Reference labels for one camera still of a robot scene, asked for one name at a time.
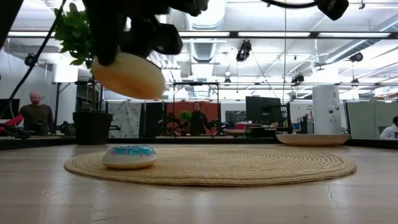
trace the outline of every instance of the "person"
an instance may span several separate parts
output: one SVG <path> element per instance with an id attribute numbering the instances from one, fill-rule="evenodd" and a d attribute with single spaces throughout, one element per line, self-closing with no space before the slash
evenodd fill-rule
<path id="1" fill-rule="evenodd" d="M 51 107 L 41 104 L 40 93 L 33 91 L 29 94 L 31 104 L 21 107 L 19 114 L 24 117 L 24 130 L 35 131 L 40 128 L 39 134 L 53 132 L 54 120 Z"/>
<path id="2" fill-rule="evenodd" d="M 199 102 L 194 102 L 193 104 L 193 112 L 192 117 L 189 122 L 185 124 L 185 126 L 190 126 L 190 134 L 192 136 L 198 136 L 201 134 L 206 134 L 205 127 L 207 129 L 211 129 L 211 124 L 207 121 L 207 117 L 204 113 L 200 111 L 201 106 Z"/>
<path id="3" fill-rule="evenodd" d="M 398 116 L 392 119 L 392 125 L 386 127 L 380 134 L 382 140 L 398 140 Z"/>

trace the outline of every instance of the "black shirt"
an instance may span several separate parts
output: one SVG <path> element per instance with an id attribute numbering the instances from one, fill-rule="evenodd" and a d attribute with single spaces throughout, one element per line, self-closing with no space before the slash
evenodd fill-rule
<path id="1" fill-rule="evenodd" d="M 53 117 L 51 107 L 48 105 L 25 105 L 19 110 L 19 114 L 24 117 L 24 129 L 32 131 L 35 124 L 43 124 L 44 134 L 53 131 Z"/>
<path id="2" fill-rule="evenodd" d="M 192 117 L 189 123 L 191 124 L 190 134 L 192 136 L 206 134 L 205 126 L 208 129 L 211 128 L 211 125 L 207 122 L 206 115 L 200 111 L 194 111 L 192 113 Z"/>

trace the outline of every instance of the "woven round rug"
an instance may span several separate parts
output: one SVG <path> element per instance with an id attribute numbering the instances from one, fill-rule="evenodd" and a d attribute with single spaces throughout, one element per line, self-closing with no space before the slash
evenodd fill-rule
<path id="1" fill-rule="evenodd" d="M 340 157 L 296 149 L 171 147 L 155 149 L 158 160 L 140 170 L 111 170 L 104 152 L 65 162 L 87 177 L 156 185 L 263 186 L 326 180 L 351 174 L 356 166 Z"/>

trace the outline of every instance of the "donut toy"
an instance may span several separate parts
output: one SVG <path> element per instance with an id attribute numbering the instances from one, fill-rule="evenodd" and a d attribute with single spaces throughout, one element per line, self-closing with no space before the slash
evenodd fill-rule
<path id="1" fill-rule="evenodd" d="M 149 167 L 156 160 L 156 152 L 150 146 L 118 146 L 104 155 L 102 163 L 109 169 L 131 170 Z"/>
<path id="2" fill-rule="evenodd" d="M 165 79 L 158 66 L 124 52 L 118 52 L 109 66 L 100 65 L 95 58 L 92 72 L 105 88 L 135 99 L 160 99 L 165 90 Z"/>

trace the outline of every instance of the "bald man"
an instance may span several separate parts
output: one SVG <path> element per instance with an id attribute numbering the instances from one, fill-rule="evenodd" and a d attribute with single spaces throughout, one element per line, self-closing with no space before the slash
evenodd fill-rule
<path id="1" fill-rule="evenodd" d="M 51 107 L 40 104 L 41 95 L 33 91 L 29 95 L 31 104 L 21 107 L 19 114 L 24 117 L 24 129 L 26 131 L 37 131 L 41 127 L 41 134 L 53 131 L 54 120 Z"/>

